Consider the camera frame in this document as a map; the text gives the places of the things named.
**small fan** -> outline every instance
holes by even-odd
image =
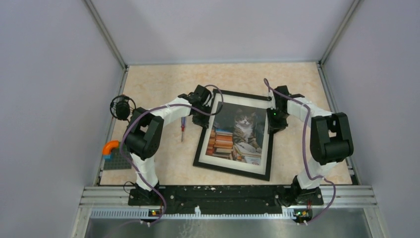
[[[116,96],[109,106],[112,116],[118,120],[128,120],[134,109],[136,109],[136,103],[125,95]]]

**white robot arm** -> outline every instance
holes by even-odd
[[[305,169],[291,185],[288,203],[305,203],[311,194],[319,189],[323,177],[329,174],[337,163],[353,154],[353,141],[347,115],[323,110],[300,94],[291,95],[287,86],[270,90],[271,108],[267,109],[269,130],[278,132],[287,127],[289,115],[305,122],[310,109],[307,126],[311,127],[311,155]]]
[[[136,186],[140,193],[146,197],[151,196],[152,187],[158,187],[158,178],[155,171],[155,153],[159,148],[163,128],[173,121],[193,116],[193,123],[208,127],[209,116],[198,113],[192,107],[209,114],[211,111],[211,92],[198,85],[194,92],[179,95],[172,102],[155,108],[150,113],[143,108],[133,110],[133,116],[127,126],[124,143],[138,169]]]

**stack of books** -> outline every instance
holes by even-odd
[[[215,129],[211,130],[209,143],[207,144],[206,155],[213,155],[214,144],[216,143],[216,131]]]
[[[224,159],[233,159],[233,133],[226,130],[216,129],[214,135],[212,155]]]
[[[244,147],[240,145],[233,146],[233,159],[236,161],[241,161],[247,164],[260,165],[261,164],[261,154],[257,152],[249,152]]]

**tabby cat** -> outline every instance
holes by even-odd
[[[236,111],[233,143],[244,147],[249,152],[261,153],[261,148],[254,137],[254,121],[256,114],[247,114],[241,109]]]

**picture frame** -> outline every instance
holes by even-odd
[[[270,181],[273,133],[268,132],[269,97],[221,90],[223,107],[203,128],[193,166]],[[211,113],[221,105],[213,90]]]

